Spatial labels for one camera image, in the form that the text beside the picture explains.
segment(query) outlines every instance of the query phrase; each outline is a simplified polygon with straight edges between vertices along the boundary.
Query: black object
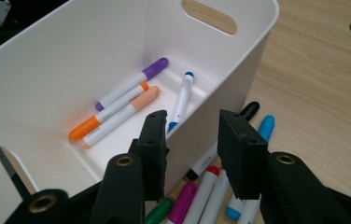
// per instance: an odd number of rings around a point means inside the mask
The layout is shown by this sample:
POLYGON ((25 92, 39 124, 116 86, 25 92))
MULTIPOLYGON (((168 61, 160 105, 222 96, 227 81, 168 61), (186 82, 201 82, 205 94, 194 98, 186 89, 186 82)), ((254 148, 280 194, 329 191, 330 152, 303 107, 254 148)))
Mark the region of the black object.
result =
POLYGON ((39 191, 24 198, 6 223, 144 223, 144 201, 163 197, 166 116, 165 110, 147 116, 139 139, 108 162, 101 182, 72 198, 61 189, 39 191))
POLYGON ((258 199, 265 223, 351 223, 351 198, 324 187, 298 157, 269 153, 237 113, 221 110, 218 155, 234 194, 258 199))
POLYGON ((9 0, 11 9, 0 27, 0 46, 65 2, 67 0, 9 0))
POLYGON ((30 192, 21 181, 21 177, 16 172, 15 168, 12 166, 12 163, 7 158, 4 150, 0 147, 0 161, 3 164, 7 174, 9 175, 10 179, 12 180, 13 185, 15 186, 18 193, 21 195, 23 200, 27 199, 31 196, 30 192))
MULTIPOLYGON (((254 115, 258 112, 259 109, 260 109, 260 103, 253 101, 253 102, 249 103, 240 112, 240 115, 243 116, 247 121, 250 121, 254 117, 254 115)), ((196 180, 197 178, 199 178, 199 176, 192 169, 190 169, 187 172, 186 176, 189 180, 196 180)))
MULTIPOLYGON (((69 199, 60 189, 33 194, 7 223, 144 223, 144 201, 163 196, 166 115, 162 110, 147 116, 139 139, 108 162, 102 182, 69 199)), ((350 197, 324 187, 298 157, 269 153, 243 116, 221 110, 218 132, 218 155, 236 197, 261 194, 265 223, 351 223, 350 197)))

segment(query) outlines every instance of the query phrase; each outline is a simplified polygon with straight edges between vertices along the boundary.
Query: purple marker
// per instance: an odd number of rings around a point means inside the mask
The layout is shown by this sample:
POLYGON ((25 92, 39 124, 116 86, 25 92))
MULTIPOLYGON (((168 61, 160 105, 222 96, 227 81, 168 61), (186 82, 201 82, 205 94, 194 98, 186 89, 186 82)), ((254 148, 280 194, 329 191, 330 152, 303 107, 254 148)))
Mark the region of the purple marker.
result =
POLYGON ((137 76, 135 76, 127 85, 122 86, 121 88, 116 89, 112 93, 108 94, 105 98, 101 99, 96 104, 96 109, 98 111, 104 110, 104 108, 111 105, 113 102, 118 100, 122 95, 136 86, 140 85, 142 82, 152 79, 158 75, 164 68, 169 64, 169 60, 166 58, 161 58, 152 65, 148 66, 146 69, 141 71, 137 76))
POLYGON ((182 224, 188 209, 190 209, 190 204, 195 197, 196 191, 197 188, 193 182, 188 182, 185 184, 184 188, 182 188, 178 198, 176 199, 172 211, 167 216, 168 220, 166 224, 182 224))

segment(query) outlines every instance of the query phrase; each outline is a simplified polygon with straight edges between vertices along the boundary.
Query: blue marker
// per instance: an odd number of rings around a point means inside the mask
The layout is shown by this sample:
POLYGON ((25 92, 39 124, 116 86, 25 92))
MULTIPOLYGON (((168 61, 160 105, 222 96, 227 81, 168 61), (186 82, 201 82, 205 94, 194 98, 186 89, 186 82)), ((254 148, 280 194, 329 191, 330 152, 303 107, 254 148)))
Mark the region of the blue marker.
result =
POLYGON ((181 90, 178 94, 176 100, 175 111, 173 116, 173 121, 169 123, 169 133, 182 119, 185 117, 185 112, 187 111, 188 98, 190 98, 190 88, 193 83, 193 73, 187 72, 182 80, 181 90))
MULTIPOLYGON (((274 116, 268 115, 263 119, 262 123, 260 124, 260 128, 258 130, 258 133, 260 134, 260 136, 262 136, 263 139, 265 139, 266 142, 269 142, 269 140, 271 139, 273 130, 274 130, 274 116)), ((252 210, 249 211, 250 210, 249 207, 251 207, 251 206, 247 206, 246 208, 244 208, 246 202, 248 202, 248 205, 251 205, 254 203, 253 201, 258 201, 258 200, 236 199, 236 197, 233 194, 231 197, 231 200, 226 208, 227 216, 233 220, 237 220, 242 215, 242 210, 243 210, 244 213, 248 213, 248 216, 246 216, 246 218, 247 217, 255 218, 255 215, 257 212, 253 208, 251 208, 252 210)))

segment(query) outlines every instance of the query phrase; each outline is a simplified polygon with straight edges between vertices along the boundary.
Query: marker barrel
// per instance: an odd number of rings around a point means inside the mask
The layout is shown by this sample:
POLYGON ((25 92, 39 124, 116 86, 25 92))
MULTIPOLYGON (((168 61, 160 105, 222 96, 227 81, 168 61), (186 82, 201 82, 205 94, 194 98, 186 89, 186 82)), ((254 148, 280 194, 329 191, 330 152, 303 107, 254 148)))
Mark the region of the marker barrel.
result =
POLYGON ((242 209, 245 205, 245 201, 246 200, 237 199, 233 194, 226 208, 226 215, 233 220, 239 219, 239 217, 242 215, 242 209))
POLYGON ((124 94, 117 101, 112 103, 109 107, 98 112, 96 115, 91 116, 89 119, 83 121, 75 129, 73 129, 68 138, 71 141, 77 141, 87 134, 91 133, 94 129, 98 128, 100 124, 114 116, 123 107, 128 105, 135 97, 143 93, 149 88, 148 84, 143 82, 140 85, 134 87, 131 91, 124 94))
POLYGON ((184 185, 180 191, 178 198, 176 199, 175 205, 172 208, 172 211, 167 216, 168 224, 182 224, 185 215, 190 209, 190 204, 192 203, 196 195, 196 185, 193 182, 188 182, 184 185))
POLYGON ((130 104, 126 105, 126 107, 121 109, 120 112, 86 135, 83 138, 85 147, 91 147, 97 143, 100 139, 118 127, 124 120, 152 102, 159 95, 159 92, 159 87, 154 86, 132 100, 130 104))
POLYGON ((211 146, 204 155, 195 163, 195 165, 188 171, 187 178, 190 180, 197 179, 205 169, 213 162, 213 160, 218 156, 217 154, 217 144, 216 141, 213 146, 211 146))
POLYGON ((243 210, 242 210, 242 215, 237 221, 237 224, 254 223, 259 210, 260 210, 260 198, 258 200, 246 200, 245 206, 243 207, 243 210))
POLYGON ((140 85, 134 87, 126 94, 121 96, 118 100, 110 104, 108 107, 96 114, 96 118, 100 122, 104 122, 114 116, 122 108, 128 105, 133 99, 142 94, 144 91, 148 90, 149 86, 146 82, 141 83, 140 85))
MULTIPOLYGON (((243 116, 246 120, 251 120, 252 117, 260 109, 260 104, 258 102, 249 103, 243 110, 240 112, 240 115, 243 116)), ((187 178, 190 180, 197 179, 205 169, 211 164, 211 162, 218 156, 217 154, 217 144, 216 141, 213 146, 211 146, 204 155, 193 165, 190 170, 187 172, 187 178)))
POLYGON ((182 122, 182 120, 185 118, 188 99, 190 98, 190 88, 192 87, 193 79, 193 73, 187 72, 182 80, 181 90, 179 91, 175 104, 173 120, 169 123, 168 132, 170 132, 178 123, 182 122))
POLYGON ((274 116, 268 115, 266 116, 262 122, 260 123, 260 128, 258 129, 258 133, 265 139, 266 142, 269 142, 272 136, 272 132, 274 130, 274 116))
POLYGON ((213 191, 210 194, 207 205, 200 219, 201 224, 214 224, 216 223, 219 209, 225 199, 225 195, 229 188, 229 180, 226 176, 226 171, 221 170, 213 191))
POLYGON ((158 224, 169 213, 173 206, 173 201, 169 198, 165 198, 147 215, 146 224, 158 224))
POLYGON ((160 71, 167 67, 168 64, 169 61, 166 58, 160 58, 158 61, 144 69, 142 72, 138 73, 135 77, 132 77, 127 84, 116 89, 115 91, 101 99, 96 104, 96 109, 98 111, 102 111, 104 108, 108 107, 110 104, 115 102, 117 99, 119 99, 122 95, 124 95, 126 92, 128 92, 135 86, 139 85, 144 81, 150 80, 156 75, 158 75, 160 71))
POLYGON ((185 216, 184 223, 198 223, 207 200, 210 197, 216 180, 218 178, 219 170, 215 166, 209 166, 207 171, 204 172, 202 182, 196 192, 195 198, 190 205, 190 210, 185 216))

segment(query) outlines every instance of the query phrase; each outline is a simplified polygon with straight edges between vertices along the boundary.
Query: desk surface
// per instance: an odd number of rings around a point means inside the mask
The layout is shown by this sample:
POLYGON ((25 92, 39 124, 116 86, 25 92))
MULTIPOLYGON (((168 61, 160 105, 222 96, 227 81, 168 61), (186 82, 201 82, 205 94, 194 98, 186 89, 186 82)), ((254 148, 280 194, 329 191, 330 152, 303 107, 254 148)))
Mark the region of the desk surface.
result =
MULTIPOLYGON (((351 196, 351 1, 278 2, 280 17, 246 101, 260 102, 251 124, 274 115, 269 150, 300 157, 325 186, 351 196)), ((236 222, 223 206, 217 223, 236 222)))

